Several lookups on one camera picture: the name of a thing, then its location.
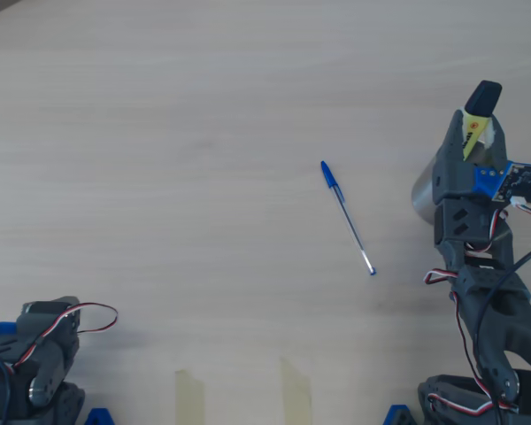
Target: pen cap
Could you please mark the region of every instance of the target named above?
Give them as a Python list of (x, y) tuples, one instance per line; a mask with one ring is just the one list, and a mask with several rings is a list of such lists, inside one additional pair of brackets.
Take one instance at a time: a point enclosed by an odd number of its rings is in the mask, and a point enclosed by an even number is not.
[(335, 177), (330, 172), (330, 168), (328, 168), (328, 165), (325, 161), (320, 162), (320, 168), (322, 169), (322, 173), (325, 175), (325, 179), (327, 179), (328, 187), (332, 188), (333, 186), (338, 186)]

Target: wire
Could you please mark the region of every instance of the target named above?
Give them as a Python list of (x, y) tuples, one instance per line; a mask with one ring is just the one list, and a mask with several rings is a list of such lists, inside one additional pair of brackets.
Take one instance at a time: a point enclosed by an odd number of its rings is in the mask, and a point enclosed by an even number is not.
[(26, 362), (31, 356), (32, 354), (34, 353), (35, 349), (37, 348), (37, 341), (40, 340), (40, 339), (43, 339), (45, 338), (46, 336), (48, 336), (51, 332), (53, 332), (53, 330), (55, 330), (55, 328), (58, 326), (58, 324), (65, 318), (67, 317), (69, 314), (72, 314), (72, 313), (75, 313), (75, 312), (78, 312), (79, 310), (82, 310), (83, 308), (85, 307), (89, 307), (89, 306), (92, 306), (92, 305), (95, 305), (95, 306), (99, 306), (99, 307), (103, 307), (103, 308), (107, 308), (109, 310), (112, 310), (116, 315), (114, 317), (114, 320), (111, 321), (108, 325), (102, 327), (102, 328), (98, 328), (98, 329), (87, 329), (87, 330), (81, 330), (79, 332), (77, 332), (78, 334), (84, 334), (84, 333), (96, 333), (96, 332), (105, 332), (105, 330), (108, 330), (110, 329), (111, 327), (113, 327), (116, 322), (118, 321), (118, 310), (116, 310), (114, 307), (111, 307), (110, 305), (106, 305), (106, 304), (99, 304), (99, 303), (81, 303), (81, 304), (77, 304), (77, 305), (73, 305), (69, 308), (67, 308), (64, 312), (62, 312), (54, 321), (53, 323), (51, 324), (51, 326), (49, 326), (47, 329), (45, 329), (35, 340), (34, 342), (30, 345), (30, 347), (27, 349), (27, 351), (19, 358), (19, 360), (17, 362), (15, 362), (13, 364), (13, 367), (18, 367), (19, 365), (21, 365), (22, 363)]
[(492, 214), (492, 218), (489, 221), (489, 233), (488, 233), (488, 245), (484, 248), (477, 250), (471, 243), (466, 243), (466, 248), (470, 252), (486, 252), (488, 251), (494, 240), (494, 234), (496, 233), (497, 221), (499, 219), (505, 220), (509, 216), (509, 213), (506, 210), (495, 210)]
[[(433, 277), (433, 274), (437, 274), (443, 277), (431, 279), (431, 277)], [(427, 274), (425, 274), (425, 278), (423, 279), (423, 282), (426, 283), (427, 285), (432, 285), (433, 283), (447, 281), (449, 277), (456, 279), (458, 277), (458, 273), (451, 272), (449, 270), (442, 270), (441, 268), (434, 268), (432, 270), (429, 270)]]
[(488, 410), (493, 408), (493, 403), (491, 401), (487, 401), (477, 409), (471, 409), (470, 407), (465, 407), (462, 405), (459, 405), (458, 403), (454, 403), (452, 401), (447, 400), (446, 398), (442, 398), (441, 396), (434, 394), (433, 392), (429, 393), (427, 396), (428, 398), (438, 400), (441, 403), (444, 403), (448, 407), (450, 407), (453, 410), (456, 410), (457, 412), (466, 413), (470, 416), (480, 416), (484, 413), (486, 413)]
[(457, 326), (458, 326), (458, 331), (460, 332), (460, 337), (462, 338), (462, 343), (464, 345), (464, 353), (466, 355), (466, 359), (468, 360), (468, 364), (470, 365), (470, 368), (472, 369), (473, 378), (476, 381), (476, 384), (481, 388), (481, 390), (484, 391), (484, 393), (490, 398), (490, 401), (484, 403), (483, 405), (481, 405), (480, 407), (478, 407), (476, 409), (472, 409), (470, 407), (466, 407), (466, 406), (462, 406), (462, 405), (460, 405), (458, 403), (454, 403), (453, 401), (450, 401), (447, 398), (443, 398), (441, 396), (438, 396), (435, 393), (430, 393), (427, 396), (427, 398), (431, 402), (431, 410), (433, 410), (433, 412), (436, 411), (432, 400), (438, 400), (441, 403), (445, 404), (447, 407), (449, 407), (449, 408), (451, 408), (453, 410), (456, 410), (457, 412), (461, 412), (461, 413), (468, 414), (468, 415), (471, 415), (471, 416), (481, 416), (482, 414), (486, 413), (487, 411), (489, 411), (491, 409), (495, 409), (496, 410), (496, 413), (495, 413), (496, 421), (498, 421), (498, 418), (501, 419), (501, 413), (499, 413), (499, 408), (500, 407), (502, 409), (512, 410), (512, 411), (515, 411), (515, 407), (507, 405), (506, 403), (499, 403), (499, 405), (498, 405), (495, 400), (491, 399), (491, 396), (489, 394), (488, 389), (482, 383), (481, 379), (478, 377), (478, 374), (476, 373), (476, 369), (474, 368), (474, 364), (473, 364), (472, 360), (470, 359), (470, 355), (468, 354), (468, 347), (467, 347), (467, 344), (466, 344), (466, 337), (464, 335), (464, 331), (462, 329), (462, 324), (460, 322), (460, 310), (459, 310), (458, 294), (456, 292), (454, 292), (454, 291), (452, 291), (450, 294), (452, 295), (452, 298), (454, 300), (455, 318), (456, 318), (456, 322), (457, 322)]
[[(481, 363), (480, 363), (480, 329), (481, 324), (484, 320), (484, 315), (486, 314), (486, 310), (488, 309), (489, 304), (491, 303), (492, 298), (496, 295), (496, 293), (499, 291), (501, 286), (504, 284), (504, 282), (511, 277), (521, 266), (526, 264), (531, 259), (531, 251), (526, 254), (522, 259), (520, 259), (517, 263), (515, 263), (513, 266), (508, 268), (505, 273), (502, 275), (502, 277), (497, 281), (496, 285), (492, 287), (491, 290), (489, 290), (488, 295), (485, 297), (484, 302), (482, 303), (480, 310), (478, 312), (478, 316), (476, 319), (476, 324), (474, 326), (474, 334), (473, 334), (473, 355), (474, 359), (476, 360), (476, 365), (479, 369), (481, 369)], [(490, 392), (492, 401), (496, 402), (496, 396), (493, 395), (493, 392)]]
[[(451, 292), (452, 298), (454, 299), (454, 305), (455, 305), (455, 318), (457, 321), (458, 326), (458, 332), (460, 332), (460, 337), (462, 338), (462, 344), (464, 345), (464, 354), (466, 355), (466, 360), (468, 360), (468, 364), (470, 365), (470, 368), (472, 369), (472, 375), (474, 377), (474, 380), (478, 384), (478, 386), (481, 388), (484, 393), (491, 398), (488, 388), (486, 388), (486, 385), (481, 381), (480, 377), (478, 376), (478, 373), (476, 372), (476, 369), (474, 367), (474, 364), (472, 360), (470, 359), (470, 354), (468, 353), (468, 346), (466, 344), (466, 337), (464, 335), (464, 330), (462, 329), (462, 324), (460, 322), (460, 303), (458, 300), (458, 294), (455, 291)], [(507, 405), (506, 403), (499, 403), (500, 407), (507, 410), (515, 410), (515, 406)]]
[(531, 208), (529, 208), (528, 206), (523, 205), (523, 204), (516, 204), (515, 207), (531, 215)]
[(4, 412), (2, 413), (2, 425), (6, 425), (8, 421), (8, 409), (10, 408), (10, 400), (12, 399), (12, 382), (10, 381), (11, 367), (7, 367), (3, 361), (0, 360), (0, 370), (4, 374)]

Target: yellow component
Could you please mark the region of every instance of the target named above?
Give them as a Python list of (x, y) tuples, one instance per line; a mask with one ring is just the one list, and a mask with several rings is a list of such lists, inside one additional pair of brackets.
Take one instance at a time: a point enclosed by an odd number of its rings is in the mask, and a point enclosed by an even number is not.
[(462, 133), (464, 136), (464, 141), (462, 142), (462, 155), (464, 161), (472, 152), (474, 145), (478, 141), (478, 137), (483, 133), (483, 131), (488, 126), (490, 117), (477, 117), (476, 115), (471, 115), (468, 112), (462, 109), (462, 114), (464, 115)]
[(175, 425), (204, 425), (204, 385), (186, 370), (175, 372)]
[(311, 382), (286, 359), (281, 359), (285, 425), (312, 425)]

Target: metal cylinder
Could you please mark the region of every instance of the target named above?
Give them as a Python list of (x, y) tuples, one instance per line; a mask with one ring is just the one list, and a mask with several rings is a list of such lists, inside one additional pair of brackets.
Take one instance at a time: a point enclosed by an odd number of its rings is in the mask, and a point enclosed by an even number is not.
[(433, 202), (433, 166), (435, 166), (436, 157), (423, 170), (419, 179), (413, 185), (411, 191), (411, 201), (417, 214), (429, 224), (435, 222), (436, 205)]

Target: black cable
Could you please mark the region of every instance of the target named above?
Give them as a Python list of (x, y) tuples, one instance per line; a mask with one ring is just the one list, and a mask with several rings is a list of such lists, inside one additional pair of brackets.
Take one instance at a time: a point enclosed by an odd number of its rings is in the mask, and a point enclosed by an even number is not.
[(6, 388), (5, 398), (4, 398), (4, 412), (2, 413), (2, 425), (6, 425), (8, 421), (8, 409), (10, 408), (10, 400), (12, 397), (12, 383), (10, 381), (10, 374), (8, 369), (3, 361), (0, 360), (0, 369), (4, 374), (4, 386)]
[[(474, 358), (476, 360), (476, 364), (478, 366), (478, 369), (481, 370), (481, 363), (480, 363), (480, 328), (481, 323), (484, 320), (484, 315), (486, 314), (486, 310), (488, 309), (489, 304), (492, 301), (492, 298), (496, 295), (496, 293), (499, 291), (501, 286), (504, 284), (504, 282), (509, 279), (517, 270), (523, 266), (525, 263), (527, 263), (531, 259), (531, 251), (523, 256), (522, 259), (520, 259), (517, 263), (515, 263), (513, 266), (508, 268), (504, 275), (500, 277), (500, 279), (497, 281), (496, 285), (489, 290), (488, 295), (484, 299), (484, 302), (482, 303), (480, 310), (478, 312), (478, 318), (476, 319), (476, 325), (474, 327), (474, 336), (473, 336), (473, 342), (474, 342), (474, 348), (473, 348), (473, 354)], [(488, 388), (488, 391), (490, 393), (490, 396), (492, 397), (492, 402), (494, 405), (494, 409), (496, 410), (496, 421), (502, 421), (502, 415), (499, 409), (499, 405), (497, 403), (497, 397), (495, 395), (495, 392)]]

